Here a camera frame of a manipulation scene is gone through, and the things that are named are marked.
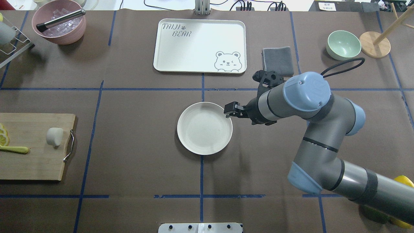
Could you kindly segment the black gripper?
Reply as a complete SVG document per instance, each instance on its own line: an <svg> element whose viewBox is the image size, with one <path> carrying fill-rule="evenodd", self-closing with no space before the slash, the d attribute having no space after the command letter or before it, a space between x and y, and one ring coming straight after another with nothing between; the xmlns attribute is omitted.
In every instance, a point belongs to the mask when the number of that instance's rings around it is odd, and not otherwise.
<svg viewBox="0 0 414 233"><path fill-rule="evenodd" d="M259 70L254 73L252 78L259 82L257 97L251 99L245 106L241 106L236 101L226 104L224 107L224 112L228 112L226 118L250 118L252 125L264 124L270 126L277 123L282 117L276 115L269 107L268 94L276 86L285 83L284 77L275 71Z"/></svg>

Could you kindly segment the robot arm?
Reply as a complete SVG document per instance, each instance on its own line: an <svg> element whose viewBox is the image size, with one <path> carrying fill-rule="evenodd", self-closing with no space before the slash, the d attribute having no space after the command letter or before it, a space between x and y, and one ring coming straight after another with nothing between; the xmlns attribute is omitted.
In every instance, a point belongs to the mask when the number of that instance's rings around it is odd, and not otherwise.
<svg viewBox="0 0 414 233"><path fill-rule="evenodd" d="M287 81L263 75L257 96L241 105L224 107L226 117L249 118L253 125L272 125L298 116L308 122L292 162L288 180L312 195L332 191L359 205L413 224L413 188L337 157L345 136L365 123L364 110L350 99L331 92L325 78L305 72Z"/></svg>

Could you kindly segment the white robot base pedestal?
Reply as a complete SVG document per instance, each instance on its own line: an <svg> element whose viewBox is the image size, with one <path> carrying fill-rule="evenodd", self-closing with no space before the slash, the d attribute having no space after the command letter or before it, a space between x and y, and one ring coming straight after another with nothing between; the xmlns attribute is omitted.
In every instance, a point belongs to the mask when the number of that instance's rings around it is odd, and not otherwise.
<svg viewBox="0 0 414 233"><path fill-rule="evenodd" d="M161 224L158 233L243 233L243 225L236 222L221 223L169 223Z"/></svg>

